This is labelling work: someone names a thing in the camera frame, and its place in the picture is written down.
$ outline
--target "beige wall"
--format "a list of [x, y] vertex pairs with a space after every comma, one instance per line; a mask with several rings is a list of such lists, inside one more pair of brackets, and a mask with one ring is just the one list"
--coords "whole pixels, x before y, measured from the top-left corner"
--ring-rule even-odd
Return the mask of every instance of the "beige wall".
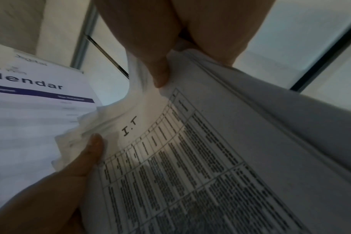
[[0, 44], [35, 54], [45, 0], [0, 0]]
[[47, 0], [37, 57], [70, 66], [90, 0]]

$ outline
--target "white paper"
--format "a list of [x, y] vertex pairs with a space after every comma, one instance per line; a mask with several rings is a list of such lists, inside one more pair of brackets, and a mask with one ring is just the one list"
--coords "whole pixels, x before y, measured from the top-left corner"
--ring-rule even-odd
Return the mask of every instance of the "white paper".
[[81, 206], [87, 232], [351, 233], [351, 184], [325, 155], [194, 59], [173, 52], [156, 89], [129, 55], [128, 96], [56, 138], [65, 164], [91, 133], [106, 142]]
[[55, 136], [100, 105], [80, 71], [15, 52], [0, 68], [0, 207], [54, 172]]

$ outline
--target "skin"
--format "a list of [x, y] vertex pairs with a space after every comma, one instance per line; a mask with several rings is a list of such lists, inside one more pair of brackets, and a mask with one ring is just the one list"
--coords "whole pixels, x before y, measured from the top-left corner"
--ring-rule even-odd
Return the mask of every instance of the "skin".
[[[141, 59], [164, 86], [170, 74], [166, 55], [179, 34], [196, 48], [231, 66], [258, 31], [274, 0], [95, 0], [118, 41]], [[84, 233], [77, 210], [93, 165], [103, 152], [93, 135], [64, 170], [26, 188], [0, 209], [0, 233]]]

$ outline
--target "fingernail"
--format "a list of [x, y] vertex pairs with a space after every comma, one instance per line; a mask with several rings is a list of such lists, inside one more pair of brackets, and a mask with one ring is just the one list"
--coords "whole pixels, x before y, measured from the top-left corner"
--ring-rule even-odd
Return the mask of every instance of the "fingernail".
[[88, 144], [89, 146], [96, 146], [97, 144], [100, 143], [100, 135], [98, 133], [92, 134], [91, 137], [89, 138]]

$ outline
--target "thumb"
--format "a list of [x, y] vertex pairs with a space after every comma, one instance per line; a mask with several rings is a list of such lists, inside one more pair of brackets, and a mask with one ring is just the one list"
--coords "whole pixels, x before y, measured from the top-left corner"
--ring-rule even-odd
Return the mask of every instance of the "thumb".
[[166, 57], [152, 62], [143, 61], [143, 63], [151, 73], [156, 88], [161, 88], [168, 82], [170, 69]]
[[61, 171], [63, 175], [87, 176], [93, 166], [100, 160], [103, 153], [104, 143], [100, 134], [91, 135], [87, 146], [80, 155]]

